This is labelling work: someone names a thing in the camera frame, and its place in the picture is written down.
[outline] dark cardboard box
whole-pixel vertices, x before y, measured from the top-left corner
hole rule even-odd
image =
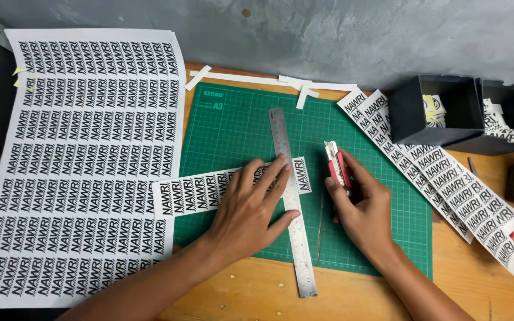
[[[429,128],[422,96],[439,95],[446,128]],[[418,75],[388,100],[392,142],[446,146],[483,134],[481,106],[473,77]]]
[[[490,98],[492,103],[501,104],[503,119],[514,129],[514,85],[504,86],[502,81],[476,79],[479,101]],[[514,143],[505,138],[482,135],[469,140],[455,142],[445,147],[448,150],[470,152],[472,154],[497,156],[514,152]]]

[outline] wooden table surface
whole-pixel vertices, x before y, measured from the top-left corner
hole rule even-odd
[[[188,70],[202,64],[186,63]],[[271,77],[214,67],[212,72]],[[298,94],[285,86],[204,78],[213,84]],[[339,100],[346,92],[318,90]],[[194,91],[186,91],[184,133]],[[467,166],[472,156],[479,178],[503,196],[514,153],[499,157],[451,152]],[[514,277],[476,240],[467,244],[447,223],[433,224],[433,281],[476,320],[514,320]],[[293,265],[243,259],[205,281],[160,315],[161,320],[410,320],[383,278],[315,267],[319,295],[299,299]]]

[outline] steel ruler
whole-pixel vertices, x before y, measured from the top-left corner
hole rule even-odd
[[[275,154],[285,154],[287,156],[285,164],[288,164],[292,157],[283,110],[281,108],[270,109],[269,122],[273,133]],[[296,186],[295,169],[291,169],[291,176],[283,193],[283,203],[286,211],[298,210],[301,212],[301,215],[289,225],[289,237],[293,262],[295,263],[296,283],[299,286],[299,296],[301,298],[316,296],[315,275],[312,271],[311,253],[308,250],[307,232],[304,227],[303,211],[300,207],[299,192]]]

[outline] cutting mat grid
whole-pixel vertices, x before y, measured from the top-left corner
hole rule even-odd
[[[182,149],[180,176],[241,167],[253,158],[273,160],[267,111],[281,107],[292,156],[305,157],[311,181],[312,193],[301,195],[300,201],[313,265],[378,275],[342,227],[332,222],[332,204],[324,183],[329,175],[324,141],[336,141],[390,188],[393,238],[432,278],[430,205],[334,101],[308,97],[303,110],[295,108],[296,101],[296,95],[198,83]],[[283,211],[283,202],[279,202],[273,220]],[[174,243],[185,246],[193,242],[210,227],[214,215],[215,211],[209,211],[177,217]],[[292,262],[289,233],[283,232],[254,256]]]

